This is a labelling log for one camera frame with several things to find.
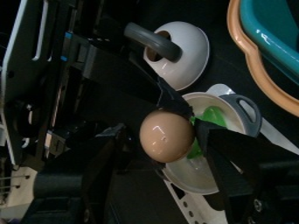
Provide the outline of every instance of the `teal bowl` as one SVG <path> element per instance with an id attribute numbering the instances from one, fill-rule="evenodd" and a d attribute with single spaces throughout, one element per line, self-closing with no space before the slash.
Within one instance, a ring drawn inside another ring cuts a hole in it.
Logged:
<path id="1" fill-rule="evenodd" d="M 265 59 L 299 85 L 299 29 L 285 0 L 241 0 L 240 23 Z"/>

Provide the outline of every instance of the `dish rack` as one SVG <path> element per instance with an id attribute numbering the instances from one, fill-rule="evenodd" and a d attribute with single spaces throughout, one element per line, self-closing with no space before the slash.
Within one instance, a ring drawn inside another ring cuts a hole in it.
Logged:
<path id="1" fill-rule="evenodd" d="M 208 89 L 207 93 L 219 96 L 233 94 L 235 92 L 227 85 L 216 84 Z M 281 146 L 292 153 L 299 155 L 299 149 L 296 148 L 296 146 L 289 142 L 289 140 L 283 136 L 283 134 L 276 130 L 276 128 L 264 118 L 261 122 L 260 133 L 271 141 L 272 144 Z M 184 191 L 180 191 L 180 193 L 177 193 L 173 184 L 168 180 L 165 180 L 164 183 L 177 204 L 177 207 L 181 210 L 181 214 L 189 224 L 228 223 L 224 211 L 216 211 L 215 209 L 212 209 L 207 200 L 200 194 Z"/>

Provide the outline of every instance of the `brown egg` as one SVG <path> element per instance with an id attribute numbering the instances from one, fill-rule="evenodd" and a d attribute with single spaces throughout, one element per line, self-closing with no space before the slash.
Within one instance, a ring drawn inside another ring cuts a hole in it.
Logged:
<path id="1" fill-rule="evenodd" d="M 140 142 L 153 160 L 171 163 L 183 158 L 191 150 L 192 141 L 192 124 L 181 116 L 159 109 L 145 117 Z"/>

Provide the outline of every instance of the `green object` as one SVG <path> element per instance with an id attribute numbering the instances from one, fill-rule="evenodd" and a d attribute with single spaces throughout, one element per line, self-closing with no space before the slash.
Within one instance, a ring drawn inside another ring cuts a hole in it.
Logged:
<path id="1" fill-rule="evenodd" d="M 224 118 L 223 118 L 223 112 L 219 107 L 209 106 L 204 109 L 203 114 L 196 116 L 199 119 L 201 119 L 204 122 L 211 122 L 217 124 L 221 127 L 227 127 Z M 191 123 L 195 122 L 195 116 L 191 118 Z M 192 146 L 191 146 L 191 152 L 187 155 L 187 158 L 196 158 L 201 155 L 201 148 L 197 142 L 197 138 L 195 138 Z"/>

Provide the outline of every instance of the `white bowl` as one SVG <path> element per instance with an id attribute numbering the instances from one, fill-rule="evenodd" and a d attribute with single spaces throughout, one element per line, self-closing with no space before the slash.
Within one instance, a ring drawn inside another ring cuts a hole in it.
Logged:
<path id="1" fill-rule="evenodd" d="M 181 57 L 172 62 L 156 58 L 149 47 L 144 49 L 144 60 L 176 90 L 187 88 L 200 77 L 209 58 L 209 41 L 203 30 L 184 22 L 164 24 L 156 34 L 168 38 L 180 48 Z"/>
<path id="2" fill-rule="evenodd" d="M 183 98 L 192 106 L 193 114 L 196 116 L 203 113 L 208 106 L 219 107 L 223 112 L 223 118 L 228 130 L 245 134 L 245 128 L 239 117 L 239 113 L 217 96 L 197 92 L 185 94 Z M 192 162 L 201 165 L 201 169 L 195 169 Z M 163 174 L 185 192 L 207 195 L 219 191 L 204 157 L 200 157 L 193 161 L 184 157 L 179 161 L 165 164 Z"/>

